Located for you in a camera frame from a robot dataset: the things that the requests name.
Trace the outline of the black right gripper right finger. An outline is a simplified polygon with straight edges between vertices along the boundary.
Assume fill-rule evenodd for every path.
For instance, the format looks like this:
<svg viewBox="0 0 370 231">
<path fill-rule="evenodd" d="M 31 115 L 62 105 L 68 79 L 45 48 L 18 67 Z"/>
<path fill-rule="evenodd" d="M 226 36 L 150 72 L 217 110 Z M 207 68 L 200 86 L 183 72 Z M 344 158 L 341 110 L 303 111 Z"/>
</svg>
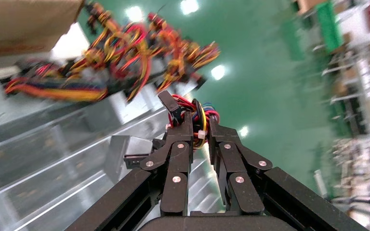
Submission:
<svg viewBox="0 0 370 231">
<path fill-rule="evenodd" d="M 364 227 L 209 119 L 209 152 L 227 210 L 257 231 L 362 231 Z"/>
</svg>

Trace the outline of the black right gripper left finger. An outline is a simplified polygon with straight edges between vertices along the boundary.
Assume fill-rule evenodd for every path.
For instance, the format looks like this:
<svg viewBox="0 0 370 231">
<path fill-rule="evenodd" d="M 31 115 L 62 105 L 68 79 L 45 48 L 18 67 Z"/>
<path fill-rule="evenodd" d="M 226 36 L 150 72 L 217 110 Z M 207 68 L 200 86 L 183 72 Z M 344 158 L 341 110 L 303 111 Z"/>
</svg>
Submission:
<svg viewBox="0 0 370 231">
<path fill-rule="evenodd" d="M 165 144 L 132 169 L 68 231 L 134 231 L 160 202 L 162 216 L 187 215 L 188 175 L 193 154 L 190 112 L 181 125 L 168 130 Z"/>
</svg>

